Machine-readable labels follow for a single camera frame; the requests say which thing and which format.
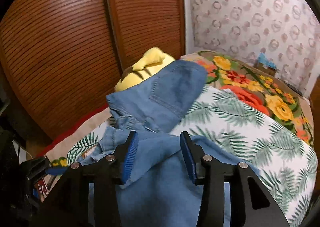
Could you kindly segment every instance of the wallpaper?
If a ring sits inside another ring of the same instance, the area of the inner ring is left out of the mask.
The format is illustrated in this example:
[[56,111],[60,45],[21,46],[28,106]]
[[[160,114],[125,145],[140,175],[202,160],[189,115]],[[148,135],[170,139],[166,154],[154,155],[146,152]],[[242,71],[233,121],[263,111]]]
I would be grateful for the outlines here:
[[260,52],[304,92],[319,57],[319,22],[305,0],[190,0],[196,47],[253,65]]

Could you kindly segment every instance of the metal pin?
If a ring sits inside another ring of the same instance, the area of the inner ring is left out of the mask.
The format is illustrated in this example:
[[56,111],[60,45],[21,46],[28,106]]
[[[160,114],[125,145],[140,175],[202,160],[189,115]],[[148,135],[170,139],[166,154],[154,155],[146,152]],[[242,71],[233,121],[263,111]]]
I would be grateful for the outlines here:
[[107,156],[106,156],[106,160],[108,160],[108,161],[113,161],[113,160],[115,160],[115,159],[116,159],[116,156],[113,155],[113,154],[110,154],[110,155],[107,155]]
[[239,166],[241,167],[241,168],[247,168],[248,167],[248,164],[246,163],[246,162],[240,162],[239,163]]
[[203,160],[205,161],[211,161],[212,160],[212,157],[210,155],[204,155],[203,156]]
[[80,166],[80,163],[79,163],[79,162],[73,162],[73,163],[71,164],[71,168],[72,168],[72,169],[77,169],[79,166]]

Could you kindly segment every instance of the wooden slat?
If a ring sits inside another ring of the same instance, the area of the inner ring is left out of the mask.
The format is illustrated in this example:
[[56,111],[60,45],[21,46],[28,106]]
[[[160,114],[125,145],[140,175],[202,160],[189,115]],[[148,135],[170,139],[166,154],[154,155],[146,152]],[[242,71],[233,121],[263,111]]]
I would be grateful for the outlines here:
[[185,53],[183,0],[108,0],[123,69],[151,47]]
[[104,0],[15,0],[0,60],[15,94],[54,139],[106,103],[120,79]]

